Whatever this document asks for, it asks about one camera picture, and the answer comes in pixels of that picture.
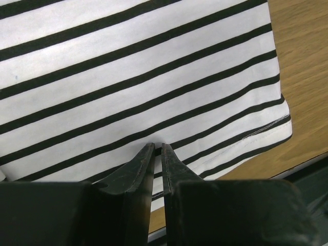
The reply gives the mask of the black white striped tank top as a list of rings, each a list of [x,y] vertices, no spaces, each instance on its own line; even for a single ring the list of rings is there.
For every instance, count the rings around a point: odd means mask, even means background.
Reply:
[[[97,182],[161,145],[216,179],[292,136],[267,1],[1,1],[1,180]]]

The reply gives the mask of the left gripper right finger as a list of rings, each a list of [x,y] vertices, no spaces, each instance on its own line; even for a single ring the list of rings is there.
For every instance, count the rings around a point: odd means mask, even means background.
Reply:
[[[327,159],[285,179],[206,181],[162,145],[168,245],[326,245]]]

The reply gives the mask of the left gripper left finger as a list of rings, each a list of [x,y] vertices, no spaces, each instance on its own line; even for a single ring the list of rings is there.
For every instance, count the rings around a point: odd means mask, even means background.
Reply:
[[[146,245],[155,146],[97,183],[1,183],[1,245]]]

